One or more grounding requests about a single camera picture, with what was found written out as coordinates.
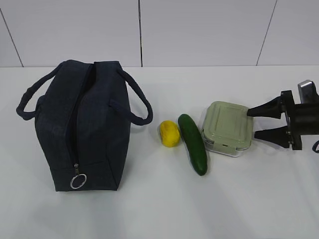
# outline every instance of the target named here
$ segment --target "zipper pull ring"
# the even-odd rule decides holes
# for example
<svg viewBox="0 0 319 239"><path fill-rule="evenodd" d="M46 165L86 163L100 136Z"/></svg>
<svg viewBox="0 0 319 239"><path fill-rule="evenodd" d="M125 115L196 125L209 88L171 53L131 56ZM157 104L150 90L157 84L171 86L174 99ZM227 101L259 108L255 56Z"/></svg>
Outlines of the zipper pull ring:
<svg viewBox="0 0 319 239"><path fill-rule="evenodd" d="M80 171L79 171L79 164L76 163L74 164L74 168L75 168L75 176L71 179L71 182L70 182L70 187L72 189L78 189L78 188L81 188L85 183L86 183L86 174L84 173L81 173L80 174ZM77 178L77 177L83 177L83 182L79 185L79 186L73 186L73 182L74 180Z"/></svg>

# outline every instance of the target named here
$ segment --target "yellow lemon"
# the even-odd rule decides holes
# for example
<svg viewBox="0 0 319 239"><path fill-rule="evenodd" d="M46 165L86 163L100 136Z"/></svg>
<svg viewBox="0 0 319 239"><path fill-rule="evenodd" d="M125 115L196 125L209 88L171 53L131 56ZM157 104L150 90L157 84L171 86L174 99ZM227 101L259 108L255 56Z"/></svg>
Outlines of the yellow lemon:
<svg viewBox="0 0 319 239"><path fill-rule="evenodd" d="M178 144L180 139L177 124L173 121L163 121L159 126L162 144L166 147L174 147Z"/></svg>

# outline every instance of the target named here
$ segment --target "table surface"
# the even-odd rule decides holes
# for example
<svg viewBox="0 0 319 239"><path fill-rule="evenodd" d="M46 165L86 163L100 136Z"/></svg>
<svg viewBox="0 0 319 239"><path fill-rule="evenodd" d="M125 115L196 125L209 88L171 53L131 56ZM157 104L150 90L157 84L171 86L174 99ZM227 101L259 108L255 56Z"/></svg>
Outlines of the table surface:
<svg viewBox="0 0 319 239"><path fill-rule="evenodd" d="M132 126L119 190L54 191L33 120L15 113L22 94L52 68L0 68L0 231L3 239L318 238L319 136L303 150L253 141L238 158L209 153L207 175L192 169L183 143L161 145L158 126L182 113L203 123L207 107L226 101L254 107L315 82L319 66L125 68L153 110L147 126ZM27 109L49 83L32 99ZM146 109L129 91L132 110ZM255 129L285 120L257 118Z"/></svg>

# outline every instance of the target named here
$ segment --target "cucumber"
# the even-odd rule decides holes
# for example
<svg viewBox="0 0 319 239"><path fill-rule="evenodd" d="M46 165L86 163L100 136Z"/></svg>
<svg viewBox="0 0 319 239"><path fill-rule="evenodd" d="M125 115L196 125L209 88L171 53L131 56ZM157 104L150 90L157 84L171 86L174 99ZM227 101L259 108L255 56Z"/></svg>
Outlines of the cucumber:
<svg viewBox="0 0 319 239"><path fill-rule="evenodd" d="M207 172L207 154L197 125L186 114L178 118L178 125L189 152L190 162L196 173L203 176Z"/></svg>

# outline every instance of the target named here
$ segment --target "lunch bag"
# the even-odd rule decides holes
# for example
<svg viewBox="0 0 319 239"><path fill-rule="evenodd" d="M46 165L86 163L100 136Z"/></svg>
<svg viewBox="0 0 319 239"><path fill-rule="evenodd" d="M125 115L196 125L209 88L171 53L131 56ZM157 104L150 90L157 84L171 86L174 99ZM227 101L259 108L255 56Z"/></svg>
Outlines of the lunch bag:
<svg viewBox="0 0 319 239"><path fill-rule="evenodd" d="M53 77L35 111L25 112L34 93ZM131 112L126 82L146 105L146 119ZM24 120L35 118L56 191L117 190L131 123L153 120L151 105L118 61L62 62L27 89L16 112Z"/></svg>

